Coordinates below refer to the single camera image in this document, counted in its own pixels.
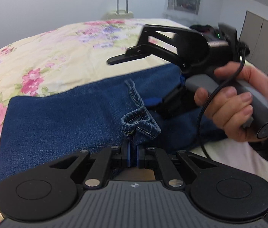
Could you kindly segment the person right hand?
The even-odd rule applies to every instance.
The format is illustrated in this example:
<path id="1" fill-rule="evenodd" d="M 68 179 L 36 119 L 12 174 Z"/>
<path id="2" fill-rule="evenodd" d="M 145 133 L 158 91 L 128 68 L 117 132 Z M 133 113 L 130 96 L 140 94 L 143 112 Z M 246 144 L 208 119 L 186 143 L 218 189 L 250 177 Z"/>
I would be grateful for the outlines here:
<path id="1" fill-rule="evenodd" d="M 257 89 L 268 100 L 268 75 L 253 66 L 244 66 L 238 75 Z M 242 125 L 253 113 L 251 93 L 237 94 L 233 86 L 227 86 L 215 95 L 205 110 L 205 116 L 224 130 L 228 138 L 237 142 L 259 142 L 253 131 L 245 130 Z"/>

